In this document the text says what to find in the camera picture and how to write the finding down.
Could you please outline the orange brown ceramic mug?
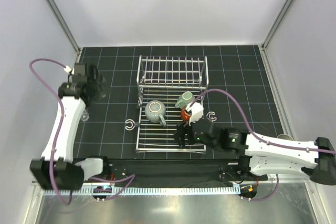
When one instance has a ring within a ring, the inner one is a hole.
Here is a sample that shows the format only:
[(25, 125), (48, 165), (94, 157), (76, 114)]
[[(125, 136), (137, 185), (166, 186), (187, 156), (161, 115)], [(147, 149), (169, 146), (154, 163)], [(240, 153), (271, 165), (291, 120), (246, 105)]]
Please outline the orange brown ceramic mug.
[(184, 108), (181, 110), (181, 119), (183, 122), (187, 122), (190, 120), (191, 114), (188, 113)]

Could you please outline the mint green ceramic mug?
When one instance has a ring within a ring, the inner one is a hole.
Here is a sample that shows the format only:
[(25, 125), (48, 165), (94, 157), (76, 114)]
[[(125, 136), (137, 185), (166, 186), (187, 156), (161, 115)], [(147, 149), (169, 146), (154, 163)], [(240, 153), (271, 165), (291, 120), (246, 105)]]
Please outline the mint green ceramic mug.
[(194, 100), (195, 100), (194, 94), (190, 91), (186, 91), (182, 93), (177, 99), (175, 108), (183, 109), (184, 107), (186, 107), (189, 103), (193, 102)]

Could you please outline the clear glass mug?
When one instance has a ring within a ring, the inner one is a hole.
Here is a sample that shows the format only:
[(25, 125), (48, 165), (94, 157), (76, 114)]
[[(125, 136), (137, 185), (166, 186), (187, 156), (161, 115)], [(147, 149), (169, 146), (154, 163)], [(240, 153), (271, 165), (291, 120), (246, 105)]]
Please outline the clear glass mug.
[(166, 127), (165, 115), (166, 108), (161, 101), (152, 100), (145, 106), (145, 116), (152, 123), (159, 123), (162, 127)]

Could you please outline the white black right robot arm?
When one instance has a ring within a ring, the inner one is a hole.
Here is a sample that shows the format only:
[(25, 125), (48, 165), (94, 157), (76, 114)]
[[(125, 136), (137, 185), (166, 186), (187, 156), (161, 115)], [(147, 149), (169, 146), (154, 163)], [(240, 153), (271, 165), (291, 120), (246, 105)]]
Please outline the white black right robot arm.
[(207, 119), (176, 126), (174, 139), (179, 147), (205, 145), (219, 152), (239, 156), (237, 176), (306, 175), (312, 182), (335, 185), (335, 149), (325, 137), (315, 141), (292, 141), (269, 137), (233, 127), (219, 127)]

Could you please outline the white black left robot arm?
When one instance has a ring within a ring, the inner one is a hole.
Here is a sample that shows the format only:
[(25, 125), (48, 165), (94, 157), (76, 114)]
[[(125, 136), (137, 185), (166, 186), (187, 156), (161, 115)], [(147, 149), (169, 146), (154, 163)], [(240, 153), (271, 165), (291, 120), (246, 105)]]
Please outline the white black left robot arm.
[(63, 66), (67, 81), (57, 91), (49, 88), (58, 102), (55, 123), (49, 141), (39, 159), (30, 163), (30, 171), (44, 190), (79, 190), (83, 182), (94, 177), (106, 182), (111, 176), (108, 158), (89, 156), (74, 162), (73, 146), (81, 121), (89, 118), (88, 108), (105, 98), (108, 87), (103, 75), (92, 63)]

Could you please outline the small clear shot glass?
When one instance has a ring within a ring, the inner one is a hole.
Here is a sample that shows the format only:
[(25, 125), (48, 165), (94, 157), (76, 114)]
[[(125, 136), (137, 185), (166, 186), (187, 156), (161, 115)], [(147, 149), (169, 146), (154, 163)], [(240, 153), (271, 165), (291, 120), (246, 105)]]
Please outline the small clear shot glass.
[(82, 122), (86, 122), (86, 121), (89, 120), (89, 118), (90, 118), (90, 116), (89, 116), (89, 112), (88, 112), (88, 111), (83, 111), (80, 120), (81, 120)]

